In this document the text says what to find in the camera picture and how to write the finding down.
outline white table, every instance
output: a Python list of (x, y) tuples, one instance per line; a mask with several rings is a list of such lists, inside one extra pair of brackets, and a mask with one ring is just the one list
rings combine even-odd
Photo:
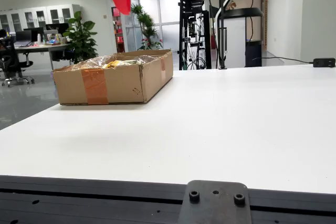
[(40, 45), (40, 46), (35, 46), (35, 47), (18, 47), (15, 48), (16, 52), (18, 54), (24, 54), (26, 52), (31, 53), (31, 52), (49, 52), (49, 57), (50, 57), (50, 64), (51, 64), (51, 69), (54, 69), (54, 64), (52, 63), (53, 57), (51, 55), (51, 52), (53, 51), (64, 51), (68, 45), (66, 44), (60, 44), (60, 45)]
[(144, 105), (56, 105), (0, 131), (0, 174), (336, 193), (336, 68), (175, 72)]

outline white cabinet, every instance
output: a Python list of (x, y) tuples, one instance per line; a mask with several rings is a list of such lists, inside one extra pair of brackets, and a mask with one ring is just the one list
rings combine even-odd
[(0, 12), (0, 29), (15, 33), (46, 24), (68, 23), (79, 10), (79, 5), (56, 5)]
[(79, 10), (79, 5), (47, 6), (50, 24), (68, 23), (69, 19), (74, 18), (73, 15)]
[(35, 7), (20, 10), (23, 16), (24, 28), (45, 27), (50, 24), (46, 7)]
[(15, 33), (17, 31), (22, 31), (24, 26), (20, 10), (1, 12), (0, 28), (6, 30), (8, 33)]

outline glass door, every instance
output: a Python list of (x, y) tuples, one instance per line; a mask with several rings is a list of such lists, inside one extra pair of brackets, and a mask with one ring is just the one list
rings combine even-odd
[(44, 14), (44, 11), (38, 10), (36, 12), (36, 15), (37, 15), (38, 27), (45, 27), (46, 26), (46, 16)]
[(0, 15), (0, 22), (1, 22), (1, 26), (2, 29), (6, 30), (6, 32), (10, 32), (10, 28), (9, 28), (9, 22), (8, 22), (8, 18), (6, 14), (1, 14)]
[(71, 19), (70, 8), (63, 8), (63, 23), (69, 23), (69, 19)]
[(12, 21), (15, 32), (22, 31), (21, 21), (19, 17), (19, 13), (12, 13)]
[(51, 14), (51, 22), (53, 24), (59, 24), (59, 16), (57, 9), (50, 10), (50, 14)]
[(27, 28), (34, 28), (34, 18), (32, 12), (25, 12)]

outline gray floor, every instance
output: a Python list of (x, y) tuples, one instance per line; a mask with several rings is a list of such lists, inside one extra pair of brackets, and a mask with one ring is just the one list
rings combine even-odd
[[(179, 59), (173, 53), (174, 70), (179, 69)], [(58, 103), (57, 91), (51, 77), (51, 66), (48, 54), (31, 54), (29, 59), (34, 65), (23, 72), (24, 76), (32, 76), (35, 84), (18, 84), (11, 88), (0, 87), (0, 130), (41, 112)], [(68, 65), (67, 61), (54, 62), (55, 68)], [(212, 65), (215, 68), (216, 53), (212, 50)], [(281, 66), (284, 63), (279, 59), (266, 60), (264, 66)]]

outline potted plant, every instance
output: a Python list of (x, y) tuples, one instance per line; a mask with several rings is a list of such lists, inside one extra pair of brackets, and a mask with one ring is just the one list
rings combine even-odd
[(92, 21), (82, 21), (81, 11), (75, 12), (74, 18), (69, 19), (69, 28), (63, 33), (63, 36), (69, 36), (71, 43), (68, 48), (73, 50), (71, 61), (76, 64), (80, 61), (94, 58), (96, 53), (96, 41), (91, 38), (96, 32), (91, 32), (95, 23)]
[(138, 50), (160, 49), (162, 47), (162, 40), (154, 41), (158, 37), (158, 31), (154, 27), (153, 18), (143, 10), (141, 5), (132, 5), (131, 11), (137, 16), (140, 24), (141, 33), (145, 37), (142, 39), (142, 46)]

